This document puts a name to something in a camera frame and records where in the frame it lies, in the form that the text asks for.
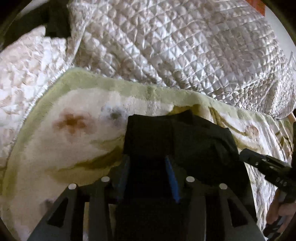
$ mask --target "human hand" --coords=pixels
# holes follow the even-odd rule
[[[292,220],[296,212],[296,203],[280,204],[279,194],[280,194],[280,190],[277,189],[274,195],[274,200],[270,204],[267,217],[266,217],[266,222],[267,224],[272,224],[278,219],[279,216],[281,217],[286,216],[284,223],[277,231],[278,233],[282,233],[286,229],[286,227],[289,225],[290,221]]]

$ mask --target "white circular cap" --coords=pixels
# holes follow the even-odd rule
[[[102,178],[101,178],[101,181],[104,182],[104,183],[107,183],[107,182],[110,181],[110,177],[107,177],[107,176],[102,177]]]
[[[186,177],[186,181],[189,183],[192,183],[195,181],[195,179],[194,179],[194,177],[188,176],[188,177]]]
[[[77,187],[77,185],[76,185],[75,183],[71,183],[71,184],[68,186],[68,188],[69,188],[70,190],[74,190],[76,187]]]
[[[225,183],[220,183],[219,187],[223,190],[227,189],[227,185]]]

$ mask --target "orange object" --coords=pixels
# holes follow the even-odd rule
[[[252,7],[265,16],[265,5],[261,0],[246,0]]]

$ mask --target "black fabric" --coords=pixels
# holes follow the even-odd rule
[[[50,0],[12,22],[4,36],[3,47],[17,41],[34,28],[45,25],[45,36],[67,38],[71,36],[69,24],[69,0]]]
[[[115,211],[115,241],[183,241],[188,200],[172,198],[163,158],[131,156],[124,200]]]
[[[252,189],[228,128],[192,114],[128,119],[124,154],[161,159],[171,155],[187,175],[207,185],[225,183],[256,221]]]

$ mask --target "bedding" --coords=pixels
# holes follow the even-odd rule
[[[8,161],[1,217],[18,240],[26,240],[69,183],[85,185],[106,175],[121,159],[127,118],[168,115],[191,109],[229,128],[241,151],[291,161],[292,125],[203,94],[105,78],[84,69],[64,73],[37,102],[18,135]],[[275,187],[246,164],[263,229]]]
[[[244,0],[74,0],[71,38],[40,26],[0,53],[0,170],[43,93],[68,68],[206,94],[284,118],[292,69],[265,18]]]

